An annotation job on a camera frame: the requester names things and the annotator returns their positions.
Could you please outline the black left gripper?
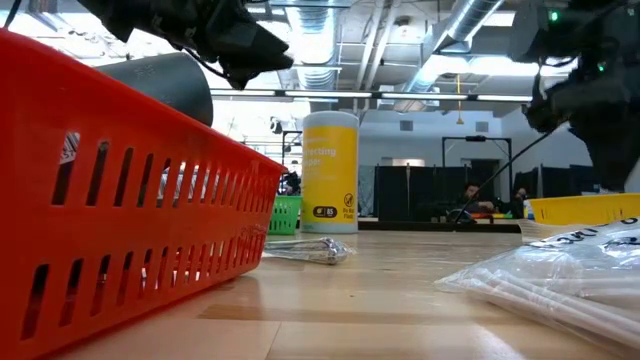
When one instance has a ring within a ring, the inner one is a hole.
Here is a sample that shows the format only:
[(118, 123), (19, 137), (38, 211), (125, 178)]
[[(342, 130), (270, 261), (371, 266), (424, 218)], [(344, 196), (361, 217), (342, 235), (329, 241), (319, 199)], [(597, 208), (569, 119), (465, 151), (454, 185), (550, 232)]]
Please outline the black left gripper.
[(286, 70), (289, 45), (258, 23), (240, 0), (78, 0), (118, 40), (135, 30), (179, 48), (219, 55), (227, 81), (243, 90), (263, 72)]

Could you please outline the white vanity pack bag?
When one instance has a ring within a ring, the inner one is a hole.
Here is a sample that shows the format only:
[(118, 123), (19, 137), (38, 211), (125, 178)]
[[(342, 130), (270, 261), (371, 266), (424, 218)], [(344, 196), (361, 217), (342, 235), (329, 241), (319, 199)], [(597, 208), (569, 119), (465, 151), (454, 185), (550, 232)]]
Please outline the white vanity pack bag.
[(435, 284), (640, 360), (640, 217), (523, 243)]
[(517, 224), (521, 231), (521, 239), (524, 244), (585, 228), (584, 224), (548, 225), (527, 219), (520, 219), (517, 221)]

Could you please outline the small metal tool clear packet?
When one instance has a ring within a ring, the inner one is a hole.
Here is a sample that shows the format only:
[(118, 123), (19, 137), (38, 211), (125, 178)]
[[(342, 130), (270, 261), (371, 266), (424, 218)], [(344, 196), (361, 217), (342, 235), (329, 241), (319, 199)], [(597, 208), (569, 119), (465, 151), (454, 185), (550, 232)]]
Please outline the small metal tool clear packet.
[(355, 255), (356, 250), (341, 241), (322, 237), (267, 242), (263, 253), (281, 259), (337, 265)]

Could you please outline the yellow plastic slotted basket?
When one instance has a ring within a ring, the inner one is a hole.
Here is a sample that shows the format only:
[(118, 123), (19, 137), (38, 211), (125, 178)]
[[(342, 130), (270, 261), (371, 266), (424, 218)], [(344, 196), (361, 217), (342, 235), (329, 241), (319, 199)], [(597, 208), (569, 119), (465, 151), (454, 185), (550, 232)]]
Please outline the yellow plastic slotted basket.
[(599, 225), (640, 217), (640, 193), (533, 199), (534, 219), (545, 225)]

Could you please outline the person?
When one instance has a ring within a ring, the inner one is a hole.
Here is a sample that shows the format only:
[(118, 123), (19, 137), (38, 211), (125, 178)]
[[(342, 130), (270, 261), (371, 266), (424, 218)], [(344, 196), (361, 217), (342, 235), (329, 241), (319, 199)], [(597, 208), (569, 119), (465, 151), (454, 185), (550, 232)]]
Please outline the person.
[(457, 204), (460, 207), (466, 205), (466, 210), (470, 213), (495, 213), (496, 207), (491, 201), (484, 201), (479, 198), (480, 186), (474, 182), (465, 184), (464, 192)]
[(524, 214), (524, 202), (528, 198), (528, 192), (524, 187), (519, 187), (514, 191), (511, 199), (511, 212), (514, 217), (522, 217)]

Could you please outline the red plastic slotted basket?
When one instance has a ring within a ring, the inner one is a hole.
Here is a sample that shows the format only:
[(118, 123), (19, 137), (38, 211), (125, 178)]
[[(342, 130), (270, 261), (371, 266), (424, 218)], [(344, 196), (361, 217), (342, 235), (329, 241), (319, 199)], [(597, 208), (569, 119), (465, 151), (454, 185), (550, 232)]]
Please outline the red plastic slotted basket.
[[(80, 134), (60, 165), (64, 137)], [(0, 29), (0, 360), (256, 268), (281, 165)]]

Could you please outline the yellow wipes canister white lid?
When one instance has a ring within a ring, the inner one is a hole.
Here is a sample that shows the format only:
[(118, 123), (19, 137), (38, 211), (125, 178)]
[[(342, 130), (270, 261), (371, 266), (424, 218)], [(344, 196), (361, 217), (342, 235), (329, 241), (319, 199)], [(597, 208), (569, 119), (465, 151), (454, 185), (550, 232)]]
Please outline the yellow wipes canister white lid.
[(358, 231), (359, 119), (320, 111), (303, 119), (301, 230)]

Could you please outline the green plastic slotted basket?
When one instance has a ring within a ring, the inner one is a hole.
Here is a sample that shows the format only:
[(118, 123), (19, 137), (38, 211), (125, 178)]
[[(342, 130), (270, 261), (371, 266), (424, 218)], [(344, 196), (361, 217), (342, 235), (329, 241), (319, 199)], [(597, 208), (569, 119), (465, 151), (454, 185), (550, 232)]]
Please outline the green plastic slotted basket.
[(301, 204), (301, 196), (277, 196), (272, 208), (268, 233), (293, 235), (298, 225)]

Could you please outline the black partition panels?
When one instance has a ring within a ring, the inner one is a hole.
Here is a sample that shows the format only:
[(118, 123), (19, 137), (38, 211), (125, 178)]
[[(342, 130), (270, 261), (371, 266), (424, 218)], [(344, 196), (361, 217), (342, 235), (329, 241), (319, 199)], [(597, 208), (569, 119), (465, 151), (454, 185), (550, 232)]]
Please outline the black partition panels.
[[(457, 202), (465, 184), (479, 186), (494, 170), (488, 166), (379, 166), (376, 168), (374, 210), (381, 221), (448, 222), (461, 209)], [(491, 201), (497, 213), (503, 205), (495, 189), (496, 181), (479, 192), (479, 198)], [(473, 214), (466, 213), (465, 222)]]

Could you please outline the silver ribbed ventilation duct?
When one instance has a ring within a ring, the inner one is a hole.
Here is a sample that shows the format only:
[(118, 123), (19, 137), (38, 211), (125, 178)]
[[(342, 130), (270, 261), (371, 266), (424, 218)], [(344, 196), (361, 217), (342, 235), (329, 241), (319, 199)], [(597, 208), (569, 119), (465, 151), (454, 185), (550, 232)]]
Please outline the silver ribbed ventilation duct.
[(336, 66), (338, 11), (324, 6), (289, 7), (291, 42), (300, 87), (304, 90), (333, 90)]

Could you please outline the small black distant frame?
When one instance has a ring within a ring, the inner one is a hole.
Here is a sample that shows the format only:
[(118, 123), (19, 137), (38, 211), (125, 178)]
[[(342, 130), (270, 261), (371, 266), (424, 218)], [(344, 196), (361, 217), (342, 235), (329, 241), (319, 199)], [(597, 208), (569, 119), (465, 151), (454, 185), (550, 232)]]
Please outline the small black distant frame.
[(281, 134), (281, 164), (285, 164), (286, 156), (292, 151), (293, 147), (302, 146), (302, 131), (284, 130)]

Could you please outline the black distant station frame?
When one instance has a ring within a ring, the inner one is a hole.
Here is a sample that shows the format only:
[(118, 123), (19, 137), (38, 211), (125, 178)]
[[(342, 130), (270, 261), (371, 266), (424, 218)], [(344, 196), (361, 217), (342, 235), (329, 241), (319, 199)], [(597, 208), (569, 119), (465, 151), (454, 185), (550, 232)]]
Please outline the black distant station frame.
[[(503, 141), (507, 144), (507, 158), (508, 161), (500, 168), (498, 168), (493, 175), (491, 175), (489, 178), (487, 178), (481, 185), (480, 185), (480, 190), (483, 190), (484, 188), (486, 188), (488, 185), (490, 185), (505, 169), (508, 170), (508, 175), (509, 175), (509, 181), (512, 181), (513, 179), (513, 165), (512, 165), (512, 161), (514, 160), (514, 156), (513, 156), (513, 150), (512, 150), (512, 140), (510, 138), (505, 138), (505, 137), (487, 137), (484, 135), (468, 135), (468, 136), (443, 136), (441, 138), (441, 168), (442, 169), (446, 169), (447, 168), (447, 152), (448, 149), (446, 148), (446, 142), (448, 140), (451, 141), (465, 141), (465, 142), (474, 142), (474, 143), (480, 143), (480, 142), (487, 142), (487, 141), (491, 141), (493, 143), (495, 143), (496, 141)], [(448, 220), (449, 224), (453, 224), (453, 225), (458, 225), (460, 223), (460, 219), (462, 218), (462, 216), (464, 215), (464, 213), (466, 212), (466, 205), (464, 205), (461, 209), (457, 210), (456, 216), (454, 218), (451, 218)]]

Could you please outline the silver smooth ventilation duct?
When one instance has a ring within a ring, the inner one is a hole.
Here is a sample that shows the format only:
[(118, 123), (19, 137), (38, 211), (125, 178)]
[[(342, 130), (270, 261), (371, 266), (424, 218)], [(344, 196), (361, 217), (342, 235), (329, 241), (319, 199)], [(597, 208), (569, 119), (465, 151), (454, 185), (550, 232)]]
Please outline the silver smooth ventilation duct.
[(404, 92), (426, 93), (439, 76), (447, 73), (451, 55), (468, 54), (472, 40), (504, 0), (456, 0), (450, 15), (431, 25), (421, 46), (423, 63), (407, 81)]

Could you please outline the black aluminium table frame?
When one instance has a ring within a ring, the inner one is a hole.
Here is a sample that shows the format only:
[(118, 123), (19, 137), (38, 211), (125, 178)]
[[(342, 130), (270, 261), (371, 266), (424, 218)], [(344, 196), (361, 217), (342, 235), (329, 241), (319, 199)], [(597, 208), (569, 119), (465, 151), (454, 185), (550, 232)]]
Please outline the black aluminium table frame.
[(469, 233), (511, 233), (521, 232), (519, 225), (511, 221), (507, 224), (453, 224), (404, 221), (359, 221), (363, 231), (406, 231), (406, 232), (469, 232)]

